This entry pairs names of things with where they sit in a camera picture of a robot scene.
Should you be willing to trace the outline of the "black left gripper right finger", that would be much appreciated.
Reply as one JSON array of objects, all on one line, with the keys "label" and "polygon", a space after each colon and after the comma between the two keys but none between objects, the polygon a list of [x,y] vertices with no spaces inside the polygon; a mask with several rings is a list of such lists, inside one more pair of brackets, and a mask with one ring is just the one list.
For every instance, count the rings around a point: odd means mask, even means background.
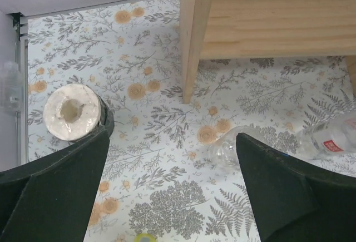
[{"label": "black left gripper right finger", "polygon": [[236,152],[261,241],[355,241],[355,178],[244,133]]}]

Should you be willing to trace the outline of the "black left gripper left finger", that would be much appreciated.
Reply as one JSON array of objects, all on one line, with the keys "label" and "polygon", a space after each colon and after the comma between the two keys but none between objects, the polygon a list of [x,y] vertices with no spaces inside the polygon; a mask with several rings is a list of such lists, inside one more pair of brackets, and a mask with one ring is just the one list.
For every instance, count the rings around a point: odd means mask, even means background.
[{"label": "black left gripper left finger", "polygon": [[1,173],[1,241],[84,240],[114,126]]}]

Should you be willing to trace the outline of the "clear red-label water bottle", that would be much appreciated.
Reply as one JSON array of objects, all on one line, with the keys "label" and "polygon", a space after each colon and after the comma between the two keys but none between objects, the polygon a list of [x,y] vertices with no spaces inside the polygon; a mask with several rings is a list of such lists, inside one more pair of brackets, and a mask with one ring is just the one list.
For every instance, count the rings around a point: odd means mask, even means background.
[{"label": "clear red-label water bottle", "polygon": [[355,153],[355,114],[342,115],[300,131],[297,153],[306,160]]}]

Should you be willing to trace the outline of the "clear Pocari Sweat bottle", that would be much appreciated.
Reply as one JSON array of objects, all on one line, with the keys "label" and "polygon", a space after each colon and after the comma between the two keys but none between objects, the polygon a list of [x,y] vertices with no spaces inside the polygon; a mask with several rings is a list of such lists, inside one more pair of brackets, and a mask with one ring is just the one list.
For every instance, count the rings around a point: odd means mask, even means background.
[{"label": "clear Pocari Sweat bottle", "polygon": [[248,133],[248,126],[234,127],[209,147],[209,158],[213,164],[225,171],[240,171],[236,149],[236,137],[240,133]]}]

